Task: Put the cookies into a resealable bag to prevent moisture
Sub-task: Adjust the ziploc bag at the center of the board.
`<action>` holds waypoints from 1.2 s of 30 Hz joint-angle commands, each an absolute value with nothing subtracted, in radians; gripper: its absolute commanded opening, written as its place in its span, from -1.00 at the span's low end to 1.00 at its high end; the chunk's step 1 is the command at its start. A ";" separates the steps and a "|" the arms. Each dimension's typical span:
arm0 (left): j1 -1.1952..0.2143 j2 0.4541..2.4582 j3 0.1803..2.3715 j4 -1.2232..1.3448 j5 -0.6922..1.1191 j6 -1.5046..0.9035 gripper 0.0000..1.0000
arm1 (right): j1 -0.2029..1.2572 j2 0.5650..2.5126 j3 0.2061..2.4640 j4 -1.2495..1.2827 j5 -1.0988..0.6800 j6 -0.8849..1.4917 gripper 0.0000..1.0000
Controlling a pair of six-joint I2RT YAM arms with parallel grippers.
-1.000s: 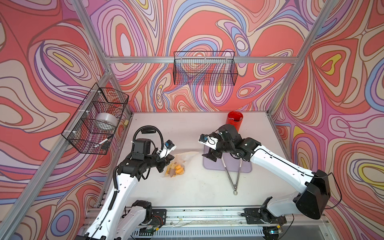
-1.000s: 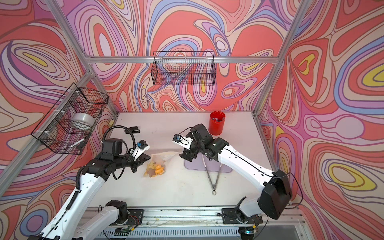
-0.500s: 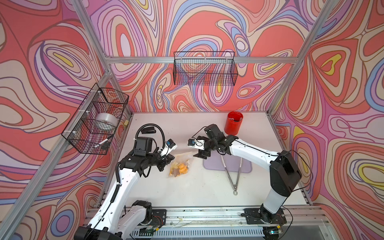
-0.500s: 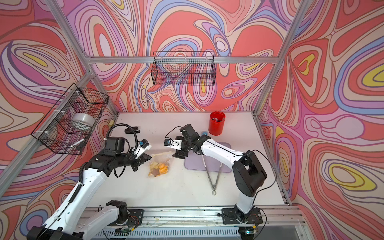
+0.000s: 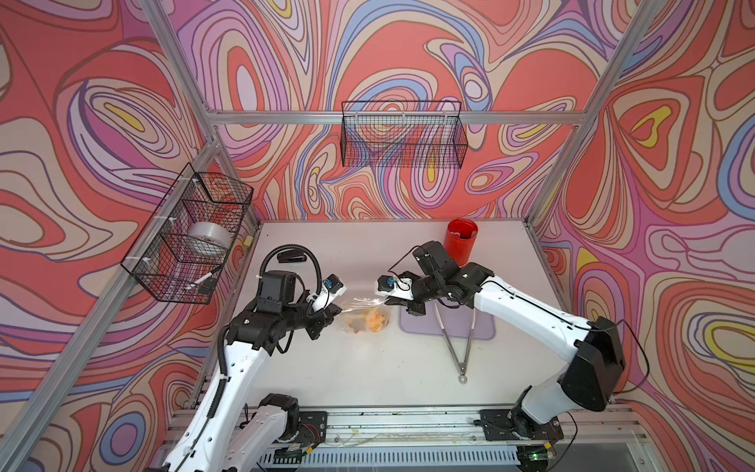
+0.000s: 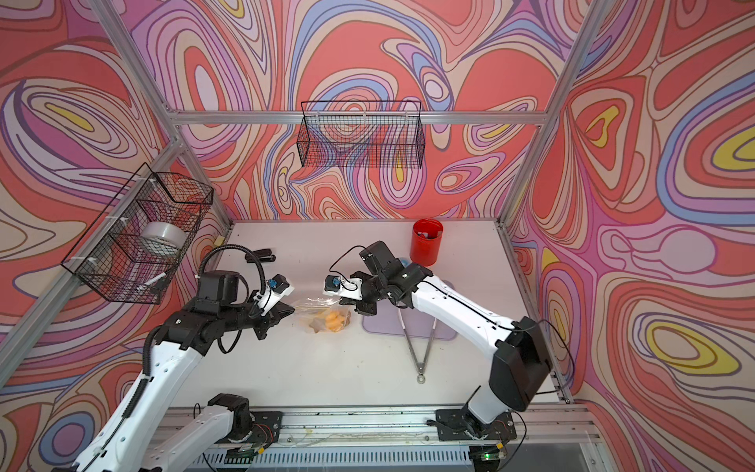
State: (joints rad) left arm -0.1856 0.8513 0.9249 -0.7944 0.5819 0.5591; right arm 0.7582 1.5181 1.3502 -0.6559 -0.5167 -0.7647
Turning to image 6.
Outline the clear resealable plastic bag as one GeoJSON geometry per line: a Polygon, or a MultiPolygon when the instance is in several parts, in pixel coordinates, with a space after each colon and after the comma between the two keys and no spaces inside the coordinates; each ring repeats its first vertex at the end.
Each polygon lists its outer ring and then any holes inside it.
{"type": "Polygon", "coordinates": [[[341,305],[337,298],[303,298],[296,301],[293,307],[297,323],[310,334],[335,334],[345,330],[351,323],[351,307],[341,305]]]}

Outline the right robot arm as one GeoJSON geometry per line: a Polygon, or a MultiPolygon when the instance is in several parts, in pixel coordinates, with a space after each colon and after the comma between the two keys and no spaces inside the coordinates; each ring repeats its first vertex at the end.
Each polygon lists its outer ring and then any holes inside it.
{"type": "Polygon", "coordinates": [[[403,264],[383,241],[362,246],[360,258],[365,271],[346,277],[332,267],[324,291],[366,317],[375,316],[383,300],[399,310],[425,313],[487,356],[487,383],[476,387],[460,408],[462,426],[446,430],[483,439],[499,416],[528,409],[552,371],[548,344],[538,322],[529,317],[513,320],[484,308],[450,288],[427,267],[403,264]]]}

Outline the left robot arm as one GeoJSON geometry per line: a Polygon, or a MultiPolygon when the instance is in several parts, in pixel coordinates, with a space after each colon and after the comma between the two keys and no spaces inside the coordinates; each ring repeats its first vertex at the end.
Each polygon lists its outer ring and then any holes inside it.
{"type": "Polygon", "coordinates": [[[282,301],[294,291],[283,275],[266,281],[265,290],[244,303],[237,300],[240,278],[231,271],[202,275],[199,295],[149,333],[137,383],[69,470],[183,471],[220,440],[248,442],[256,424],[249,400],[220,393],[189,425],[149,451],[182,385],[224,334],[253,330],[263,340],[293,314],[282,301]]]}

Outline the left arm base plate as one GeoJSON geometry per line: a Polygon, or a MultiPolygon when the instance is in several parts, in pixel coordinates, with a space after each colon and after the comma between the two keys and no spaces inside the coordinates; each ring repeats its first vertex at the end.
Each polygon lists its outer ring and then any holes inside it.
{"type": "Polygon", "coordinates": [[[278,442],[282,428],[282,411],[252,411],[242,444],[271,446],[278,442]]]}

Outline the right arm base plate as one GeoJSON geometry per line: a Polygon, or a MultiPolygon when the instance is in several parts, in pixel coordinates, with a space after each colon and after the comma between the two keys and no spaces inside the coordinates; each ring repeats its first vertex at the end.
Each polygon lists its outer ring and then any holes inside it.
{"type": "Polygon", "coordinates": [[[490,424],[484,424],[463,409],[438,409],[426,425],[436,429],[442,442],[497,441],[507,444],[518,438],[510,413],[501,413],[490,424]]]}

